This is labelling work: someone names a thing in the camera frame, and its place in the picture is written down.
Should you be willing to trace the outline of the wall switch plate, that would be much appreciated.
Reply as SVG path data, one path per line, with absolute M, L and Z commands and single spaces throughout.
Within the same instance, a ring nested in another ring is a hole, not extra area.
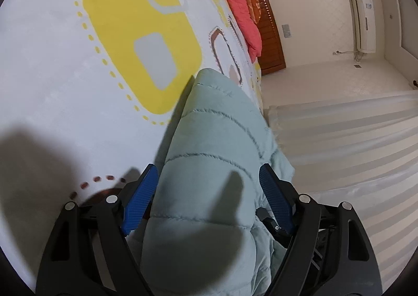
M 281 28 L 283 30 L 283 36 L 284 36 L 284 38 L 290 38 L 291 37 L 290 26 L 288 24 L 283 24 L 281 26 Z

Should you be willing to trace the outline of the cream striped curtain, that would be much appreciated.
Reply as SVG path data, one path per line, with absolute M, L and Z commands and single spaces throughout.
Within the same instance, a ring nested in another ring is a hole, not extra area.
M 353 205 L 388 289 L 417 249 L 417 92 L 271 106 L 266 117 L 295 188 Z

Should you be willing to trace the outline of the red pillow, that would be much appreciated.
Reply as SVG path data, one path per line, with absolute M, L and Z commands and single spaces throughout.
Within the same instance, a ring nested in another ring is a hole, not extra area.
M 250 16 L 247 0 L 227 0 L 227 2 L 245 38 L 250 60 L 254 63 L 262 54 L 262 37 Z

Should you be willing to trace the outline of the light green quilted jacket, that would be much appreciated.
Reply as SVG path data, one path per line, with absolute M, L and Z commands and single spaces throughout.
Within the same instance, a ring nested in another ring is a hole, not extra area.
M 294 169 L 260 110 L 213 69 L 193 81 L 144 234 L 130 241 L 155 295 L 263 295 L 285 254 L 257 217 L 259 170 Z

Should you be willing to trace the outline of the white patterned bed sheet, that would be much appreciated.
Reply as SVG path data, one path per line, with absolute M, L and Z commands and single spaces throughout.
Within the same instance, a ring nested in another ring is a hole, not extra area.
M 204 68 L 262 104 L 227 0 L 1 0 L 1 251 L 26 287 L 65 202 L 162 163 Z

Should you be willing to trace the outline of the white wall air conditioner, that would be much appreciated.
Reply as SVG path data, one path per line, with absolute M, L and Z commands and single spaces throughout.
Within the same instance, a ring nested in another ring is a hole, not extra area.
M 376 52 L 375 9 L 373 0 L 350 0 L 355 48 L 360 53 Z

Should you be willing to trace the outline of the brown wooden headboard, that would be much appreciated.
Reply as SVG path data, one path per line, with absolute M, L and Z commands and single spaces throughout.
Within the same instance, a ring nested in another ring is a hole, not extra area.
M 269 0 L 259 0 L 261 6 L 261 20 L 257 24 L 262 37 L 262 56 L 258 63 L 262 76 L 286 68 L 281 40 Z

